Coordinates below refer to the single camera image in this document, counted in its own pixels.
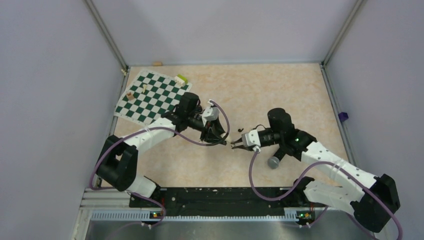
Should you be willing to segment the green white chessboard mat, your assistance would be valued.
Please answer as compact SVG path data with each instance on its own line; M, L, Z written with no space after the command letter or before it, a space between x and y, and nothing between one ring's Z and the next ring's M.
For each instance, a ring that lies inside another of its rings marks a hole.
M172 110L191 88L190 82L181 87L171 76L142 69L121 95L114 115L143 127L150 125L162 114ZM126 94L129 92L133 93L134 100L127 100Z

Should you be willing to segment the green white toy block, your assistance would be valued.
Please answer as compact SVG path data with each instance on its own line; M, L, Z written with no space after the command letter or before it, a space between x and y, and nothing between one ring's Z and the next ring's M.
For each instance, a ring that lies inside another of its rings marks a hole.
M189 82L188 79L181 74L178 74L177 76L175 76L174 80L181 87L186 86Z

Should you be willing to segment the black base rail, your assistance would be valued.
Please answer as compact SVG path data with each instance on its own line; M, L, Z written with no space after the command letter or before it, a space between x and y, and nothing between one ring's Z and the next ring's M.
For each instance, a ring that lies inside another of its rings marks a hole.
M168 217L265 217L283 216L289 208L316 210L322 203L311 203L294 190L278 201L258 197L250 187L167 187L156 190L150 200L131 194L129 207L164 206Z

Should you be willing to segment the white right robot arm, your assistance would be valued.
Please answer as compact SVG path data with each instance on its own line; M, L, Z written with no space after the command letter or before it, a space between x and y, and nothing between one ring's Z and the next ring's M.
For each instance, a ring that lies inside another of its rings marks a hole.
M366 230L379 233L392 220L402 238L403 229L395 213L400 208L396 183L387 174L376 176L352 165L332 153L314 136L295 128L290 114L283 108L267 113L269 127L244 133L231 143L233 149L253 151L257 156L263 147L278 145L283 155L294 157L308 167L283 195L267 197L258 192L253 182L253 165L249 166L249 183L263 200L279 201L293 191L299 206L310 202L323 204L352 216Z

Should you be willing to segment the wooden cork piece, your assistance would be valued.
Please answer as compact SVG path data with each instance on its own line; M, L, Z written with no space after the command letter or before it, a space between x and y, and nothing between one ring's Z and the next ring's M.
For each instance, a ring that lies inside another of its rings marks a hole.
M152 66L160 67L160 66L163 66L163 63L161 61L155 61L155 62L152 63Z

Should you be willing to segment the small wooden cube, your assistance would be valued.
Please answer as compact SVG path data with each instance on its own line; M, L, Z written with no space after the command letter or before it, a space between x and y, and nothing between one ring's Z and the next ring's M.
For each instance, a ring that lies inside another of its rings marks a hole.
M125 96L126 96L126 98L127 98L128 101L132 101L132 100L135 99L135 97L134 97L134 95L133 95L132 92L128 92Z

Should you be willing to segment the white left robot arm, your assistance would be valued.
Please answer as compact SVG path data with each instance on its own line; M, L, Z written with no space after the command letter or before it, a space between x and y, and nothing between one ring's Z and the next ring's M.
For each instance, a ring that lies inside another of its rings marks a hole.
M106 181L110 189L135 195L149 207L160 202L158 184L139 175L139 157L157 144L180 136L198 146L212 147L226 145L229 129L223 129L220 115L228 126L229 119L220 105L214 100L202 108L198 95L185 92L178 104L163 113L153 123L124 137L109 136L90 176Z

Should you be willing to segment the small purple object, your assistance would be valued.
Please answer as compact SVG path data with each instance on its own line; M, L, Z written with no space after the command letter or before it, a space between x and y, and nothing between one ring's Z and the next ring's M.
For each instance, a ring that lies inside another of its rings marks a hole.
M349 119L349 115L348 115L348 113L347 113L347 112L340 112L340 113L338 114L338 118L339 118L339 121L340 121L341 123L343 123L343 122L345 122L346 120L348 120L348 119Z

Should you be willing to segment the black microphone grey head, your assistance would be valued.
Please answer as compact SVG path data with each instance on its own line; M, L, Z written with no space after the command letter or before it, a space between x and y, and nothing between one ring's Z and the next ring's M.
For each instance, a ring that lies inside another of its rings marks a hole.
M281 160L285 157L286 152L279 147L276 152L267 160L267 165L270 169L279 167Z

